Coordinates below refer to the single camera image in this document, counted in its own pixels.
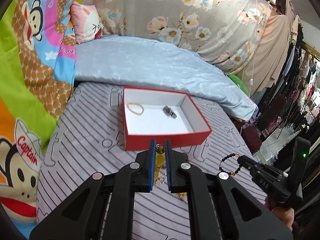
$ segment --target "chair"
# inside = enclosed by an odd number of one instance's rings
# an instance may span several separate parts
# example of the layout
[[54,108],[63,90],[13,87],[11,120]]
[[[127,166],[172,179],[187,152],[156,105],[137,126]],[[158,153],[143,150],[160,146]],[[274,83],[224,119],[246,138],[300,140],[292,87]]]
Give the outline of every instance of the chair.
[[256,153],[262,145],[261,136],[265,140],[264,136],[262,135],[263,130],[268,128],[273,120],[278,117],[278,114],[286,103],[287,99],[284,95],[277,96],[276,99],[272,102],[270,108],[258,117],[257,122],[242,129],[241,137],[248,146],[252,155]]

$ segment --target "human hand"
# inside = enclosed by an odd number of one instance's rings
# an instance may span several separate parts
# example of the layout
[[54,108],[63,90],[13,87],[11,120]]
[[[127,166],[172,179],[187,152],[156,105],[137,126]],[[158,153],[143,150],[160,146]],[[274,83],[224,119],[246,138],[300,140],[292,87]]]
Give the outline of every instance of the human hand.
[[265,199],[264,206],[271,211],[276,217],[278,217],[286,226],[292,231],[292,224],[294,219],[294,210],[291,207],[275,207],[271,210],[271,199],[269,196]]

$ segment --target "striped bed sheet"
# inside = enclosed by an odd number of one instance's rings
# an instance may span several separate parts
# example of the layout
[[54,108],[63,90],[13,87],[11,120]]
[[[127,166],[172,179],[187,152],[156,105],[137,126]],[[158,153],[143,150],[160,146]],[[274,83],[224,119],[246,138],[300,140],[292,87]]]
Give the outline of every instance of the striped bed sheet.
[[[117,172],[135,160],[138,152],[124,150],[122,91],[121,86],[94,82],[83,82],[76,88],[51,137],[41,167],[38,222],[94,172]],[[211,174],[219,172],[220,160],[230,153],[251,156],[236,127],[217,103],[192,99],[213,131],[202,145],[175,150],[187,153],[191,164]],[[235,158],[224,163],[224,169],[229,171],[238,167]],[[264,203],[266,194],[251,181],[248,171],[242,169],[235,179]],[[188,204],[177,194],[170,194],[166,182],[149,194],[136,193],[132,239],[190,239]]]

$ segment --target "white cord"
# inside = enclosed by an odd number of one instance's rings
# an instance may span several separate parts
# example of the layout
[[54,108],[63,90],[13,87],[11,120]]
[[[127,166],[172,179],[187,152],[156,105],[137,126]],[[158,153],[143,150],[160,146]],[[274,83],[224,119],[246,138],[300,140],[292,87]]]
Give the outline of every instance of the white cord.
[[[256,0],[256,13],[258,15],[258,0]],[[251,73],[251,79],[250,79],[249,97],[251,96],[251,87],[253,85],[253,70],[254,70],[254,63],[255,63],[255,59],[256,59],[257,40],[258,40],[258,20],[259,19],[257,19],[257,24],[256,24],[256,28],[255,28],[256,42],[255,42],[254,53],[253,53],[253,66],[252,66],[252,73]]]

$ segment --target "pink pillow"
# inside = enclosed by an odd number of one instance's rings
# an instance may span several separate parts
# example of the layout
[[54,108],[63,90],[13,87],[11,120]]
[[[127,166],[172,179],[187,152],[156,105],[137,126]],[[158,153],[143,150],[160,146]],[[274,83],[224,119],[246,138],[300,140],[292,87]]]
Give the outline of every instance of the pink pillow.
[[80,44],[102,37],[103,27],[94,5],[83,5],[74,1],[70,12],[76,34],[76,43]]

